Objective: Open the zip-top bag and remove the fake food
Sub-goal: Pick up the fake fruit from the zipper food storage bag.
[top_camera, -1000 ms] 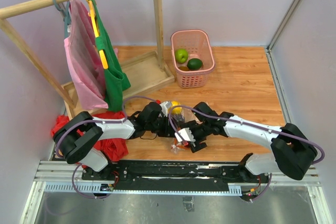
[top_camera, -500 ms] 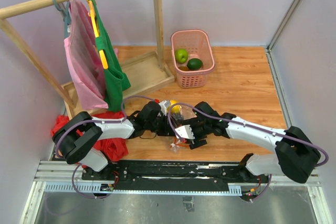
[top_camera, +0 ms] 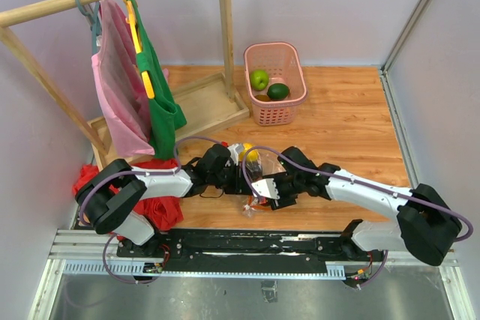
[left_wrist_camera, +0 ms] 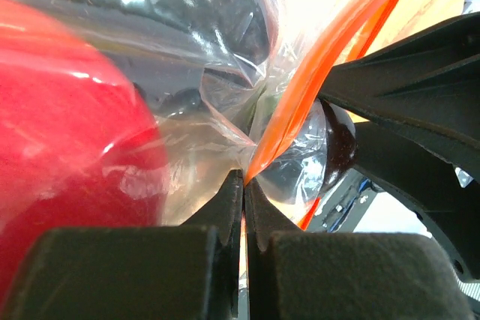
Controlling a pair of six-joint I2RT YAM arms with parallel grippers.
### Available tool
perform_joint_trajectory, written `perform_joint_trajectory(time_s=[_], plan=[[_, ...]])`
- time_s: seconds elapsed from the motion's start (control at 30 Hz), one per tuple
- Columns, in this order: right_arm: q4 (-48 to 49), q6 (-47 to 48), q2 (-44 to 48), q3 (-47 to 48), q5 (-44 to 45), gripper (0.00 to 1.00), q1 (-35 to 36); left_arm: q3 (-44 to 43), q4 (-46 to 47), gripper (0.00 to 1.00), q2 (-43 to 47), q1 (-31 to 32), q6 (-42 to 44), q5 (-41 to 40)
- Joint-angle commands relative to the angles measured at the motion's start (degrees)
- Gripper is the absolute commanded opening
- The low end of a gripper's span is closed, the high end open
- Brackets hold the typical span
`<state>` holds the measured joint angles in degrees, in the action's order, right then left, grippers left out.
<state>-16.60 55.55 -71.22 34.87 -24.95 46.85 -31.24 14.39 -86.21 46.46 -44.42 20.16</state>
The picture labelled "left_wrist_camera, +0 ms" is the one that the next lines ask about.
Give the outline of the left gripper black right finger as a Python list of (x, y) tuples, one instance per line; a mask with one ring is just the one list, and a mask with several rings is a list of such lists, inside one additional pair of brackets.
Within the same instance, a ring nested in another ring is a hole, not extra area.
[(244, 189), (252, 319), (473, 319), (443, 249), (408, 233), (304, 232)]

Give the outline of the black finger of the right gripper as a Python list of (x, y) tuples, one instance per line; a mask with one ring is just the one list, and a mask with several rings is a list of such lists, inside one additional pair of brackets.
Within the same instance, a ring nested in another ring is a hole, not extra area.
[(319, 97), (463, 170), (479, 169), (479, 13), (333, 67)]
[(355, 169), (416, 214), (461, 280), (479, 280), (479, 184), (462, 188), (451, 165), (395, 133), (355, 127)]

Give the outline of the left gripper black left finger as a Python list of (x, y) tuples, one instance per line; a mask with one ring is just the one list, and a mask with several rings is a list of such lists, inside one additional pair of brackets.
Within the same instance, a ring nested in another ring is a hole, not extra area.
[(3, 319), (232, 319), (243, 178), (179, 226), (57, 228), (23, 259)]

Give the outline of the red fake tomato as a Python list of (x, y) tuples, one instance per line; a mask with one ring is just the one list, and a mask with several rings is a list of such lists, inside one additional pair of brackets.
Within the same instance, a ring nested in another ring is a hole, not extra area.
[(1, 0), (1, 291), (45, 231), (153, 226), (167, 157), (134, 86), (59, 21)]

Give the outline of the clear zip top bag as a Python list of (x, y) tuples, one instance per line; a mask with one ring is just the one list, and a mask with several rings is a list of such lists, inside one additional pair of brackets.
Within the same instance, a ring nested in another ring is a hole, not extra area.
[(232, 170), (301, 218), (314, 92), (395, 0), (1, 0), (1, 224), (178, 225)]

